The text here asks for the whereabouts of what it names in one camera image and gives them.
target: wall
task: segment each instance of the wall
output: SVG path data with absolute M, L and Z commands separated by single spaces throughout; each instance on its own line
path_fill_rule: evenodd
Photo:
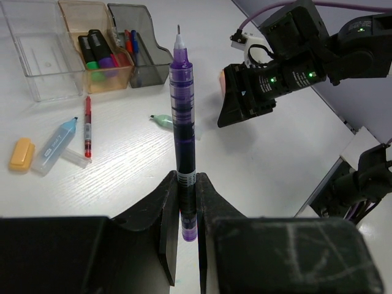
M 327 2 L 344 2 L 362 4 L 367 6 L 389 7 L 390 0 L 324 0 Z M 275 3 L 274 0 L 233 0 L 233 2 L 246 14 L 250 15 L 258 9 Z M 330 35 L 337 33 L 341 27 L 352 20 L 367 14 L 356 10 L 317 7 Z M 259 25 L 275 10 L 266 12 L 255 19 Z M 346 119 L 355 129 L 361 126 L 368 130 L 380 141 L 387 142 L 392 137 L 392 77 L 380 79 L 345 80 L 334 87 L 328 80 L 314 87 L 324 100 L 337 114 Z

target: pen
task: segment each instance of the pen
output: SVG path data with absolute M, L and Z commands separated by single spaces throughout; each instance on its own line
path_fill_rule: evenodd
M 130 32 L 127 29 L 124 31 L 124 37 L 125 37 L 125 48 L 128 51 L 128 53 L 132 54 L 134 52 L 134 49 L 132 47 L 132 42 L 130 41 Z
M 99 69 L 98 63 L 94 57 L 94 54 L 92 53 L 90 44 L 88 43 L 87 36 L 79 36 L 78 41 L 81 54 L 83 55 L 83 59 L 86 63 L 86 67 L 88 69 Z
M 139 44 L 137 42 L 137 33 L 136 31 L 133 29 L 130 32 L 130 41 L 132 43 L 132 49 L 134 50 L 134 56 L 135 56 L 135 65 L 138 65 L 138 60 L 137 60 L 137 55 L 139 53 Z
M 86 98 L 85 110 L 85 156 L 91 157 L 91 98 Z
M 113 62 L 113 53 L 100 30 L 90 29 L 87 38 L 99 67 L 101 69 L 116 67 Z
M 191 242 L 197 237 L 194 78 L 179 26 L 173 56 L 169 77 L 179 208 L 183 238 Z
M 56 132 L 50 137 L 44 147 L 34 158 L 31 168 L 45 176 L 55 165 L 60 155 L 72 141 L 76 132 L 76 122 L 78 118 L 61 124 Z

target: marker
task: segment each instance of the marker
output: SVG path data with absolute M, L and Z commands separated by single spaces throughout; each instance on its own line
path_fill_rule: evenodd
M 98 29 L 90 29 L 87 38 L 99 67 L 101 69 L 116 67 L 111 57 L 113 53 L 102 33 Z
M 134 52 L 134 49 L 132 47 L 132 42 L 130 41 L 130 32 L 127 29 L 124 31 L 124 37 L 125 37 L 125 48 L 128 51 L 128 53 L 132 54 Z
M 88 43 L 87 36 L 78 37 L 79 46 L 83 59 L 85 60 L 86 67 L 88 69 L 99 69 L 99 65 L 94 57 L 94 53 L 91 50 L 90 44 Z
M 137 33 L 133 29 L 130 32 L 130 41 L 132 43 L 132 48 L 134 49 L 134 53 L 139 53 L 139 44 L 137 42 Z
M 85 110 L 85 156 L 91 157 L 91 98 L 86 98 Z
M 57 131 L 50 137 L 45 146 L 34 158 L 31 165 L 33 170 L 43 176 L 51 170 L 60 155 L 74 138 L 77 119 L 75 117 L 58 127 Z

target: highlighter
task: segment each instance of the highlighter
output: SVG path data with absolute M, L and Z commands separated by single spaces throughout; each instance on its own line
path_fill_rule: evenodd
M 86 63 L 86 68 L 90 70 L 99 69 L 98 62 L 96 61 L 94 53 L 92 52 L 90 44 L 88 43 L 87 36 L 79 36 L 78 41 L 81 54 L 83 55 L 83 59 Z M 93 81 L 104 81 L 105 75 L 102 72 L 93 72 L 91 73 L 91 79 Z
M 88 69 L 99 69 L 99 65 L 94 57 L 94 53 L 91 50 L 90 44 L 88 43 L 87 36 L 78 37 L 79 46 L 83 59 L 85 60 L 86 67 Z
M 133 29 L 130 32 L 130 41 L 132 43 L 132 48 L 134 49 L 134 53 L 139 53 L 139 44 L 137 42 L 137 33 Z
M 51 170 L 74 138 L 77 119 L 73 118 L 58 127 L 57 131 L 50 137 L 32 161 L 31 168 L 33 170 L 42 176 L 45 176 Z
M 88 43 L 101 69 L 116 67 L 111 57 L 113 53 L 100 30 L 90 29 L 88 31 Z
M 32 155 L 34 154 L 35 145 L 31 143 L 29 138 L 20 138 L 15 145 L 11 160 L 9 162 L 9 169 L 18 172 L 26 172 L 29 170 Z

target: white table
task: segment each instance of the white table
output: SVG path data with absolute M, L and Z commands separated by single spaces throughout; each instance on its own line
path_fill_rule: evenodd
M 176 25 L 194 63 L 197 170 L 247 216 L 293 216 L 353 134 L 312 89 L 278 98 L 272 114 L 218 129 L 219 72 L 241 63 L 229 36 L 244 15 L 227 0 L 140 0 L 151 12 L 158 43 L 173 47 Z M 255 32 L 250 27 L 247 31 Z M 170 114 L 168 83 L 92 95 L 93 163 L 82 170 L 59 160 L 44 178 L 15 175 L 7 163 L 15 142 L 40 146 L 64 121 L 83 117 L 83 100 L 37 104 L 29 96 L 17 54 L 0 20 L 0 215 L 113 217 L 151 192 L 175 169 L 173 135 L 149 121 Z M 83 152 L 83 124 L 70 147 Z M 197 242 L 179 242 L 173 293 L 199 293 Z

